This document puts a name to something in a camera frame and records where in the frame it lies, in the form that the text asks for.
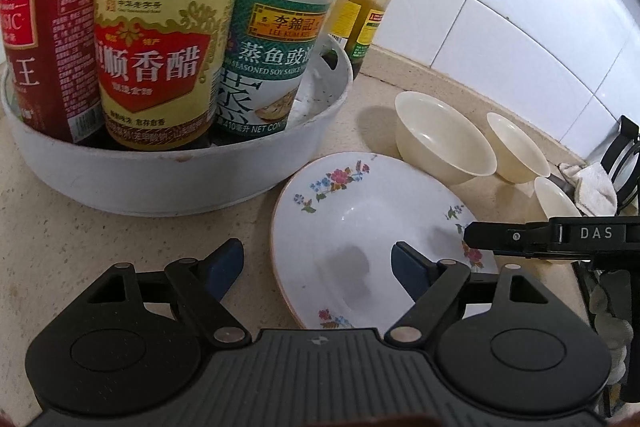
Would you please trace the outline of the gloved right hand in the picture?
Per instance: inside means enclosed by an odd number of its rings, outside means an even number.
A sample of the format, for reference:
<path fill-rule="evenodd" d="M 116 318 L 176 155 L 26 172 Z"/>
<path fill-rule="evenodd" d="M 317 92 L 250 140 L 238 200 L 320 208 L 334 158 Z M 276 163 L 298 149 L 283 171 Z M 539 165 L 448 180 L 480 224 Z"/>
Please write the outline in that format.
<path fill-rule="evenodd" d="M 591 291 L 588 307 L 593 327 L 608 347 L 611 370 L 608 385 L 618 384 L 627 372 L 626 358 L 634 329 L 631 325 L 631 279 L 627 270 L 602 272 Z"/>

